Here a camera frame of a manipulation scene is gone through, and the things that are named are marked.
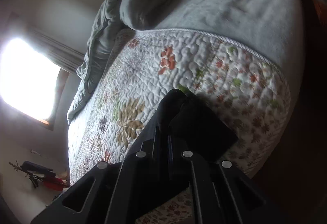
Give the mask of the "wooden framed window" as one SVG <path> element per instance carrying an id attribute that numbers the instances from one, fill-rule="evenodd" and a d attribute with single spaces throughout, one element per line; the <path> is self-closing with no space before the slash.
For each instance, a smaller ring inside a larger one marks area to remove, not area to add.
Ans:
<path id="1" fill-rule="evenodd" d="M 53 130 L 69 72 L 19 37 L 1 46 L 1 100 Z"/>

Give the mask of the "floral quilted bedspread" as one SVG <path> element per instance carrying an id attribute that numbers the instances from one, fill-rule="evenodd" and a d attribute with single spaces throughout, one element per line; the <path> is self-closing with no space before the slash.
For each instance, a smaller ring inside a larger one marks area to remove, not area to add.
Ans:
<path id="1" fill-rule="evenodd" d="M 128 151 L 173 89 L 197 96 L 238 138 L 217 162 L 224 201 L 199 212 L 188 187 L 138 216 L 132 188 L 146 153 Z M 282 134 L 290 104 L 280 69 L 235 40 L 191 29 L 122 30 L 92 97 L 70 123 L 84 125 L 70 169 L 76 192 L 92 185 L 86 221 L 268 223 L 268 208 L 248 176 Z"/>

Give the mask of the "wooden coat rack with clothes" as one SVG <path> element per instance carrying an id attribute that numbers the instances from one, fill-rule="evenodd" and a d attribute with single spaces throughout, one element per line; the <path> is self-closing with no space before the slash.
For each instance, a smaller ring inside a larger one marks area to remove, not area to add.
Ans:
<path id="1" fill-rule="evenodd" d="M 18 165 L 17 161 L 15 164 L 12 162 L 9 162 L 9 164 L 14 168 L 15 171 L 23 172 L 25 177 L 31 181 L 35 189 L 39 187 L 40 182 L 46 188 L 54 191 L 63 191 L 64 189 L 70 187 L 70 183 L 68 183 L 68 181 L 65 179 L 58 177 L 53 169 L 35 164 L 30 161 L 24 161 L 21 165 Z"/>

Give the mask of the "grey-green duvet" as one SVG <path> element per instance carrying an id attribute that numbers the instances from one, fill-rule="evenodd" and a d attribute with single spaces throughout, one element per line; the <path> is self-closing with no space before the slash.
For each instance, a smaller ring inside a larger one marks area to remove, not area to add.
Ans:
<path id="1" fill-rule="evenodd" d="M 68 123 L 86 106 L 104 73 L 116 36 L 124 27 L 120 18 L 121 2 L 104 0 L 95 16 L 84 62 L 76 70 L 81 81 L 66 115 Z"/>

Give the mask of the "black pants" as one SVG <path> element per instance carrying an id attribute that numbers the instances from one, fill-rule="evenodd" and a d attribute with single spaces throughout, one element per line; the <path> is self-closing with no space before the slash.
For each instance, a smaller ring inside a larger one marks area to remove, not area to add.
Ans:
<path id="1" fill-rule="evenodd" d="M 128 151 L 128 156 L 146 153 L 132 188 L 138 216 L 188 187 L 199 212 L 220 206 L 225 184 L 217 162 L 237 140 L 193 93 L 169 91 Z"/>

